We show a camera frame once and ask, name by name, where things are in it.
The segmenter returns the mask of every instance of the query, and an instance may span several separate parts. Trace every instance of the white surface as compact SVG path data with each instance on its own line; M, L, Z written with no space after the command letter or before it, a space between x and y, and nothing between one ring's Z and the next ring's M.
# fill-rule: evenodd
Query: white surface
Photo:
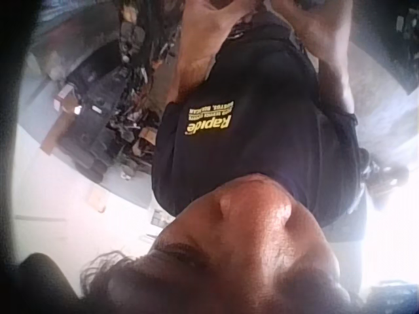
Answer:
M98 213L87 203L94 186L57 157L47 156L18 126L12 186L16 258L49 255L78 293L80 272L97 255L120 250L141 256L151 246L145 237L150 212L109 194L105 212Z

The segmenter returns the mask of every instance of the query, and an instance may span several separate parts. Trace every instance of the shirt sleeve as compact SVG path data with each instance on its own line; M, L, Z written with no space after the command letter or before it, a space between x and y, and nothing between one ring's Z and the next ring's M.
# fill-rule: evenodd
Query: shirt sleeve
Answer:
M173 154L179 117L183 106L169 103L164 111L157 132L156 149L153 157L151 180L157 202L171 213L172 200L166 191L170 190L172 180Z
M329 132L324 134L323 143L329 147L328 153L334 156L333 172L324 173L327 177L324 182L327 188L324 190L333 190L334 195L331 197L335 199L331 202L334 208L321 213L321 225L326 226L347 212L354 204L361 186L361 170L356 116L335 108L323 113L329 121L329 127L334 130L333 134Z

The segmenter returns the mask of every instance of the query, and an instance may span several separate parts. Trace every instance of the man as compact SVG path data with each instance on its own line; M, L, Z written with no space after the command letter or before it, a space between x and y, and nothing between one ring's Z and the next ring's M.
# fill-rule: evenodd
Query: man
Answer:
M287 24L263 9L251 17L258 4L186 0L153 166L156 198L177 218L147 256L86 271L87 312L352 310L320 228L359 184L352 1L309 13L272 0L319 58L318 76Z

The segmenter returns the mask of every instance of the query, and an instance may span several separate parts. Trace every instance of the rapide logo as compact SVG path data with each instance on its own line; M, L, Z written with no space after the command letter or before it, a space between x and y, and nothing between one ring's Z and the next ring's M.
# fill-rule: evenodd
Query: rapide logo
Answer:
M209 129L225 129L230 126L234 102L189 109L189 123L185 135L194 135Z

